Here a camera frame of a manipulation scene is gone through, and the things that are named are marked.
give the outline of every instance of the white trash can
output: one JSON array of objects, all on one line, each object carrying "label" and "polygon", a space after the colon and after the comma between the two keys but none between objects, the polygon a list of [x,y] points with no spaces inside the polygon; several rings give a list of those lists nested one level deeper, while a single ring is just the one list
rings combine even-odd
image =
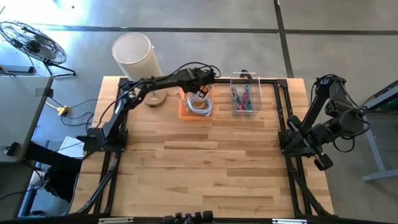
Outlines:
[{"label": "white trash can", "polygon": [[163,75],[154,47],[144,34],[130,33],[119,37],[113,44],[112,55],[131,81]]}]

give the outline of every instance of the concrete floor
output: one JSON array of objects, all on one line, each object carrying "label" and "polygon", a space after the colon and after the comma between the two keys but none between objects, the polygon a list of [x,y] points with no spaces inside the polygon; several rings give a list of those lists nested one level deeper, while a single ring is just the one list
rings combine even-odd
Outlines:
[{"label": "concrete floor", "polygon": [[[280,0],[286,29],[311,30],[397,30],[394,0]],[[119,1],[23,1],[5,3],[0,21],[30,24],[60,24],[105,27],[215,27],[277,29],[272,0],[119,0]],[[111,55],[114,41],[124,32],[69,32],[42,29],[66,51],[64,64],[78,76],[54,80],[54,98],[68,106],[96,98],[105,75],[123,75]],[[192,60],[220,67],[224,75],[246,68],[262,77],[286,77],[279,34],[217,34],[149,32],[148,35],[167,74]],[[335,73],[347,79],[351,96],[362,103],[373,93],[397,79],[398,40],[390,35],[292,35],[286,37],[294,77],[304,78],[307,93],[315,77]],[[0,42],[0,64],[28,65],[27,57],[6,42]],[[48,75],[34,61],[40,75]],[[94,111],[95,102],[72,111],[78,116]],[[326,120],[320,115],[319,122]],[[386,122],[379,122],[385,130]],[[397,131],[397,126],[389,124]],[[35,140],[62,141],[65,136],[84,134],[83,126],[66,127],[53,109],[45,107]],[[342,148],[350,142],[339,142]],[[398,168],[393,144],[379,146],[388,168]],[[356,149],[342,154],[325,146],[335,165],[326,172],[335,213],[345,218],[397,222],[398,178],[365,184],[362,175],[377,171],[363,136]],[[35,209],[49,215],[65,212],[67,205],[40,192]]]}]

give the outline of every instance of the clear plastic bin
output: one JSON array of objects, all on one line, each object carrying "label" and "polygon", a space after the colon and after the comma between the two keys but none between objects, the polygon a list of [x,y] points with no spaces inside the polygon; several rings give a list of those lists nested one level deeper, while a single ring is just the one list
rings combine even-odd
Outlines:
[{"label": "clear plastic bin", "polygon": [[253,117],[262,110],[260,77],[252,72],[231,74],[233,116]]}]

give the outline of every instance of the tape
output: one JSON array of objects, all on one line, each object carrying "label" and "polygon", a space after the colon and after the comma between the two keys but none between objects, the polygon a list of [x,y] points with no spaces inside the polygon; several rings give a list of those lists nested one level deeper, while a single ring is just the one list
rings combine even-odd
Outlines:
[{"label": "tape", "polygon": [[36,97],[46,96],[46,97],[53,97],[54,90],[51,88],[36,88]]}]

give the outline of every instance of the wooden tabletop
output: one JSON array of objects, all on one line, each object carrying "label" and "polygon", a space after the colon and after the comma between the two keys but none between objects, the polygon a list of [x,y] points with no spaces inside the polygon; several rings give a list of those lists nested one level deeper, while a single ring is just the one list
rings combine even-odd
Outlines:
[{"label": "wooden tabletop", "polygon": [[[104,77],[94,126],[116,99],[119,78]],[[302,119],[308,110],[304,82],[299,78],[287,81],[293,113]],[[112,216],[163,217],[212,210],[215,217],[293,217],[287,168],[277,138],[274,88],[263,84],[261,89],[263,109],[255,118],[232,116],[229,84],[213,85],[215,117],[211,121],[182,121],[175,94],[178,88],[167,90],[167,100],[159,108],[141,104],[131,110]],[[103,157],[103,152],[96,152],[83,161],[71,212],[81,208],[98,185]],[[313,159],[303,158],[303,163],[308,187],[333,213],[325,173]],[[108,188],[101,210],[107,196]]]}]

